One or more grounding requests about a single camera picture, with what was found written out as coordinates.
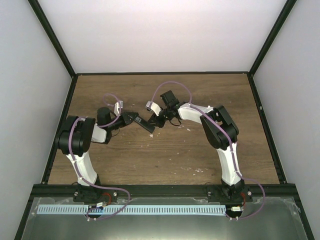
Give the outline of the black remote control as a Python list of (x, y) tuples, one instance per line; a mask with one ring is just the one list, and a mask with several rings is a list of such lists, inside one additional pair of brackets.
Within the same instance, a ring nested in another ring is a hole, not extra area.
[(147, 130), (150, 134), (152, 134), (155, 130), (155, 127), (148, 123), (146, 120), (141, 118), (139, 115), (134, 119), (134, 122), (137, 123), (139, 126)]

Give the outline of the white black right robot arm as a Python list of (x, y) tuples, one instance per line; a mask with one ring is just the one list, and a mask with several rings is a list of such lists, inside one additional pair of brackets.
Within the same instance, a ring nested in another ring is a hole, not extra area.
[(217, 150), (222, 169), (221, 181), (223, 198), (229, 202), (240, 196), (240, 186), (243, 180), (240, 177), (237, 158), (237, 141), (239, 129), (226, 108), (198, 106), (190, 102), (180, 102), (171, 90), (163, 93), (160, 98), (165, 108), (160, 107), (154, 101), (146, 103), (146, 109), (152, 112), (149, 123), (162, 128), (167, 121), (176, 118), (199, 123), (209, 144)]

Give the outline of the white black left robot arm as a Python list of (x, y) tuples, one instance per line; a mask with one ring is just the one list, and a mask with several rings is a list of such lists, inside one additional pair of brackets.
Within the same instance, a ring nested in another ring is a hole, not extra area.
[(107, 145), (112, 131), (130, 125), (139, 114), (125, 111), (116, 114), (108, 107), (97, 110), (97, 118), (69, 115), (55, 138), (57, 148), (70, 160), (77, 176), (77, 183), (87, 186), (84, 195), (97, 202), (102, 196), (100, 179), (93, 168), (89, 148), (91, 143)]

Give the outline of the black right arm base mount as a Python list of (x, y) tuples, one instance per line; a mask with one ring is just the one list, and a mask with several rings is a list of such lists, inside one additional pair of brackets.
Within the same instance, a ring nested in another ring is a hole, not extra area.
[(222, 184), (207, 184), (206, 193), (210, 202), (240, 203), (245, 200), (252, 202), (253, 197), (248, 195), (250, 189), (246, 186), (230, 187)]

